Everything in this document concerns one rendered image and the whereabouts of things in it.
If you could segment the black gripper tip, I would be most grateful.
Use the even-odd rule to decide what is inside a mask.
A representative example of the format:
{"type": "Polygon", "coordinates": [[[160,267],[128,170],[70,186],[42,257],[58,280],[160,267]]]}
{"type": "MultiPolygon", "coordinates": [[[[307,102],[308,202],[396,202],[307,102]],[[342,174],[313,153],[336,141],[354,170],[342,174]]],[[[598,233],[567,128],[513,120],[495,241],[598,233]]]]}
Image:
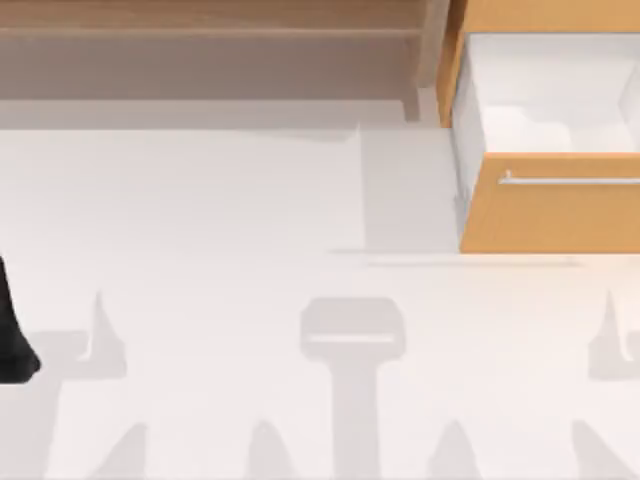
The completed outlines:
{"type": "Polygon", "coordinates": [[[40,369],[40,358],[18,323],[4,260],[0,256],[0,385],[24,384],[40,369]]]}

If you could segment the pale wooden drawer front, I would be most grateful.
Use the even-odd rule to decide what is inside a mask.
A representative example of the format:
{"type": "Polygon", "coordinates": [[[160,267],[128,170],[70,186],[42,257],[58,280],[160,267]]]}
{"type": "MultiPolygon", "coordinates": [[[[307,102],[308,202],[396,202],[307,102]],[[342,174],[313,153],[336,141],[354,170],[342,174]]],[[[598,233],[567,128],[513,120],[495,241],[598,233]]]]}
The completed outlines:
{"type": "Polygon", "coordinates": [[[640,153],[487,153],[463,253],[640,253],[640,186],[499,185],[520,177],[640,177],[640,153]]]}

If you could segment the wooden cupboard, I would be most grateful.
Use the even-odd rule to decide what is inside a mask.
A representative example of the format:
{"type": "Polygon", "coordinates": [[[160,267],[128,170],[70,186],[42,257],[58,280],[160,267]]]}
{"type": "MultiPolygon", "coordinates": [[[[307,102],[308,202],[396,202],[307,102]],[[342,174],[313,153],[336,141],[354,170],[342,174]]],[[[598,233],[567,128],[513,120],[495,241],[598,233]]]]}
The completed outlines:
{"type": "Polygon", "coordinates": [[[450,0],[436,79],[443,128],[470,33],[640,33],[640,0],[450,0]]]}

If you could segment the wooden open shelf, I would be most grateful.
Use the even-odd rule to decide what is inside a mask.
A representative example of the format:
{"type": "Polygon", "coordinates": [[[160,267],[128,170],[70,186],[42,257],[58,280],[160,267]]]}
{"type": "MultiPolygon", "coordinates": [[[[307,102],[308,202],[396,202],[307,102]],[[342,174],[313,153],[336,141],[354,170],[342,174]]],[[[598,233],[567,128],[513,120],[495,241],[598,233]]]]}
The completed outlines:
{"type": "Polygon", "coordinates": [[[396,101],[434,84],[449,0],[0,0],[0,99],[396,101]]]}

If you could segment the pulled-out drawer white inside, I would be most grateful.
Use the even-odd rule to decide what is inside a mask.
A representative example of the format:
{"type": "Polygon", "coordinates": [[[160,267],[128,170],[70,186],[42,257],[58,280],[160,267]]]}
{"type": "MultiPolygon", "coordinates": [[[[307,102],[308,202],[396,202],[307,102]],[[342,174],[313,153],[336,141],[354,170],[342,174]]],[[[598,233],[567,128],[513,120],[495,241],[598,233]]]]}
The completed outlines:
{"type": "Polygon", "coordinates": [[[640,153],[640,33],[474,33],[452,105],[468,209],[487,153],[640,153]]]}

